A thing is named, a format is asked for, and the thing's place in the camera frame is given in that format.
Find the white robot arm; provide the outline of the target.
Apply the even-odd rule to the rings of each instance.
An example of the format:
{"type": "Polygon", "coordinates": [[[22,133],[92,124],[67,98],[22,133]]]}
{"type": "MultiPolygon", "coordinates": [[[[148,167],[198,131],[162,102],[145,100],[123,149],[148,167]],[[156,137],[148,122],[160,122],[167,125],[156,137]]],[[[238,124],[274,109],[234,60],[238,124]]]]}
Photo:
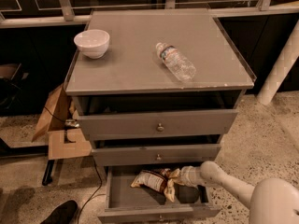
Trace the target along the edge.
{"type": "Polygon", "coordinates": [[[266,178],[255,187],[228,175],[214,161],[185,166],[179,184],[194,187],[217,184],[249,209],[249,224],[299,224],[299,189],[280,178],[266,178]]]}

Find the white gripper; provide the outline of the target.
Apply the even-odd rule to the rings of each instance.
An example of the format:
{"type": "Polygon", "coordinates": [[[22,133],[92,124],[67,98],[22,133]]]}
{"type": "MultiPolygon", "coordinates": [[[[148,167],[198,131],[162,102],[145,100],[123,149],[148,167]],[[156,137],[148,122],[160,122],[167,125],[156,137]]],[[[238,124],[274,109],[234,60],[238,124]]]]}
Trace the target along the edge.
{"type": "Polygon", "coordinates": [[[178,182],[180,185],[187,187],[204,186],[206,184],[205,179],[201,177],[200,168],[193,166],[184,166],[180,170],[178,182]]]}

